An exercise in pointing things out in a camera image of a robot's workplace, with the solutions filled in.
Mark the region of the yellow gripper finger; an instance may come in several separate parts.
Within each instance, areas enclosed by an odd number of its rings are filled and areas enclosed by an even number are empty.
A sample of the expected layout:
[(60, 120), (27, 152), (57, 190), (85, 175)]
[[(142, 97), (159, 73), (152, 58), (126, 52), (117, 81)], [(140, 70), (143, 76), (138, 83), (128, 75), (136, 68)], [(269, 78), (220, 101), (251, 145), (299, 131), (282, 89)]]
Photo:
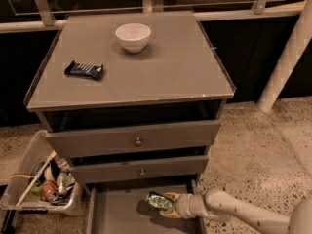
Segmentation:
[(165, 194), (165, 196), (170, 198), (173, 201), (176, 201), (180, 197), (180, 194), (179, 193), (174, 193), (174, 192), (167, 192)]
[(160, 211), (160, 215), (170, 219), (179, 219), (181, 215), (176, 210)]

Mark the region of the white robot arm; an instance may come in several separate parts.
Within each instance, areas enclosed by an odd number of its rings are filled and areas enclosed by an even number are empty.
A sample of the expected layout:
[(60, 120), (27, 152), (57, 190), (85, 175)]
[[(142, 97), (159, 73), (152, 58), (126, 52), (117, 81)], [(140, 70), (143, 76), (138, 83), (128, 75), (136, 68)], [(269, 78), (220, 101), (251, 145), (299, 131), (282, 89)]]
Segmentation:
[(166, 196), (174, 202), (160, 214), (167, 218), (191, 219), (195, 217), (222, 221), (233, 216), (260, 234), (312, 234), (312, 198), (299, 202), (290, 216), (278, 214), (239, 200), (227, 192), (213, 188), (205, 195), (178, 194)]

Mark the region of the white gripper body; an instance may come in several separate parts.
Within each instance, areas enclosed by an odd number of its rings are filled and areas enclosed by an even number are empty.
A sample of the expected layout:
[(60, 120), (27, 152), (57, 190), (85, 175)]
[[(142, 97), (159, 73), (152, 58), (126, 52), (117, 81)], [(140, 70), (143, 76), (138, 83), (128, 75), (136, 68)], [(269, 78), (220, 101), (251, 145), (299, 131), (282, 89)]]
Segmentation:
[(176, 200), (175, 209), (185, 219), (208, 215), (208, 209), (201, 195), (181, 194)]

